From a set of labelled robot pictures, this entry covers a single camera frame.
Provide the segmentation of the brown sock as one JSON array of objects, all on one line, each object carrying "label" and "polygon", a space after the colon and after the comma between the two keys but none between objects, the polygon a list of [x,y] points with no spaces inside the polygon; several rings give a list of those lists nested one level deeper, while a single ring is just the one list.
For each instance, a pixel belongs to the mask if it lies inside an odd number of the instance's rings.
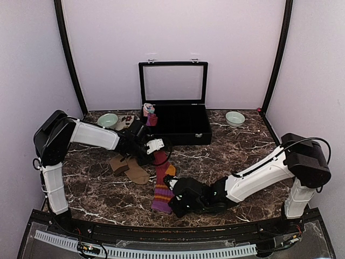
[{"label": "brown sock", "polygon": [[125,174],[130,181],[138,185],[149,182],[149,174],[139,166],[133,157],[124,158],[117,155],[109,161],[109,164],[115,176]]}]

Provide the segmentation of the magenta striped sock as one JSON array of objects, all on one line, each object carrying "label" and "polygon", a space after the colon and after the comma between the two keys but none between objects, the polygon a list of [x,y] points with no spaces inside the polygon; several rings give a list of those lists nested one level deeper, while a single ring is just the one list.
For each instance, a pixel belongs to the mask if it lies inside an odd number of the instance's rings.
[{"label": "magenta striped sock", "polygon": [[167,155],[164,151],[157,151],[154,153],[155,164],[162,165],[156,166],[156,186],[154,191],[154,198],[152,201],[151,208],[155,211],[171,214],[172,209],[168,205],[169,201],[173,198],[173,192],[165,185],[163,178],[166,175],[175,176],[176,168],[169,162],[166,161]]}]

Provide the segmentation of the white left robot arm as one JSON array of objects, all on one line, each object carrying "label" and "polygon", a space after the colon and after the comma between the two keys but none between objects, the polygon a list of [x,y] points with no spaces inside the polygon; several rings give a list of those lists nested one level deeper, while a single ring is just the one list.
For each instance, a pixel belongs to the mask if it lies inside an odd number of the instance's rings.
[{"label": "white left robot arm", "polygon": [[72,146],[101,148],[125,158],[136,158],[143,165],[153,163],[154,153],[167,147],[167,142],[150,135],[148,126],[140,120],[119,131],[71,117],[62,110],[54,111],[39,127],[33,143],[36,151],[33,164],[41,173],[51,212],[59,215],[54,225],[64,235],[76,231],[76,223],[63,214],[69,210],[63,166]]}]

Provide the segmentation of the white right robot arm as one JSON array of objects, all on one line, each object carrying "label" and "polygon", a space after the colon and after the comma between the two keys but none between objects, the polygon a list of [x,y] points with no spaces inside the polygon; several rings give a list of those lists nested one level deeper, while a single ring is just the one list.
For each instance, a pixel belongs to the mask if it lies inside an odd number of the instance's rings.
[{"label": "white right robot arm", "polygon": [[329,144],[322,138],[287,133],[268,156],[209,186],[194,178],[166,175],[163,182],[174,195],[168,205],[177,217],[187,213],[220,213],[266,187],[293,178],[291,192],[282,205],[283,216],[275,223],[278,233],[287,234],[295,227],[296,219],[302,217],[314,193],[331,178],[330,157],[324,155],[321,143]]}]

